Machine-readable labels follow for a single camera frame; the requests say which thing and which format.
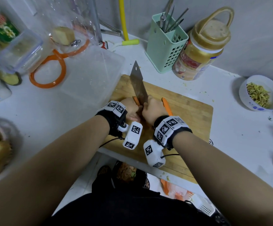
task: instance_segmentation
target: plastic utensil holder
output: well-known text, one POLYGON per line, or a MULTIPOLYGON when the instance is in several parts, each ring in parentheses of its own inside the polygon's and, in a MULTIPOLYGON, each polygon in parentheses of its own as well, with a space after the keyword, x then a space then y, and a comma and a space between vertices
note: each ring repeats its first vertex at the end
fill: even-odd
MULTIPOLYGON (((164 33, 157 24, 157 22, 160 21, 161 15, 162 13, 152 16, 148 45, 145 53, 155 69, 162 74, 172 69, 174 62, 189 39, 189 36, 184 32, 181 26, 178 26, 171 32, 164 33)), ((168 28, 174 22, 174 18, 171 18, 168 28)))

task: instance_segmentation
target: cutting board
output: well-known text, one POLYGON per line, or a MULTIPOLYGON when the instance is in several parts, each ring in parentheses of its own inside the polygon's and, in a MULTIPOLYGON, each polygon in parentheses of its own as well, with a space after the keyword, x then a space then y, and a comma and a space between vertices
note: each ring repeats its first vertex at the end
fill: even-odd
MULTIPOLYGON (((160 99, 166 98, 169 106, 173 112, 173 115, 180 116, 192 129, 192 132, 205 141, 209 141, 210 129, 213 115, 213 107, 202 102, 196 101, 191 98, 187 98, 183 95, 168 91, 161 87, 144 82, 144 86, 148 95, 160 99)), ((121 101, 124 98, 135 96, 134 89, 131 85, 130 76, 121 76, 110 100, 121 101)), ((114 140, 106 144, 104 147, 117 152, 121 155, 130 157, 137 161, 147 163, 143 144, 153 138, 153 128, 141 121, 143 125, 143 131, 138 146, 134 150, 124 148, 123 140, 114 140)), ((105 141, 111 140, 112 136, 108 136, 105 141)), ((175 149, 171 151, 164 149, 164 155, 177 153, 175 149)), ((182 160, 180 156, 167 156, 166 164, 159 168, 162 171, 166 171, 170 174, 176 175, 188 181, 197 183, 191 174, 190 170, 182 160)))

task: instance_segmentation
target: forearm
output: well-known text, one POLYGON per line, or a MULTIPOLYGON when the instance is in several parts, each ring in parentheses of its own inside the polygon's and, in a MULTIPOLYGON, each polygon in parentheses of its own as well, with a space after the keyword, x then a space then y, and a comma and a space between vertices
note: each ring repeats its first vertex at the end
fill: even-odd
POLYGON ((0 225, 37 225, 49 217, 108 132, 107 120, 95 116, 0 181, 0 225))
POLYGON ((232 223, 273 224, 272 187, 190 132, 178 133, 173 146, 202 190, 232 223))

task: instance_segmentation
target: person's right hand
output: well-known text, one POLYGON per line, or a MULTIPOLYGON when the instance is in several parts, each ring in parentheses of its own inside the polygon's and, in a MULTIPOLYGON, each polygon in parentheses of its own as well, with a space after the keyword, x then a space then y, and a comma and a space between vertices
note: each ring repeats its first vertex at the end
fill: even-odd
POLYGON ((168 113, 161 100, 158 101, 153 96, 149 95, 148 103, 144 103, 142 115, 149 124, 154 125, 157 118, 168 115, 168 113))

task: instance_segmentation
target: white wrist-mounted device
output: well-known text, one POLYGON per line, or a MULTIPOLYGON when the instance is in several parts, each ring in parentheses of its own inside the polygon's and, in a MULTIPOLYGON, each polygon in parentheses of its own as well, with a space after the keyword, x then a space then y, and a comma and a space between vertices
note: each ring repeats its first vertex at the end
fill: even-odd
POLYGON ((97 115, 104 116, 109 123, 109 134, 112 136, 122 137, 126 133, 123 146, 130 150, 135 149, 139 143, 143 126, 133 121, 131 125, 125 123, 127 111, 121 102, 110 101, 104 107, 97 111, 97 115))
POLYGON ((165 116, 157 119, 154 125, 155 131, 153 140, 147 140, 144 145, 144 151, 147 162, 150 166, 159 168, 166 163, 162 150, 168 148, 171 150, 173 137, 180 131, 192 132, 189 126, 179 116, 165 116))

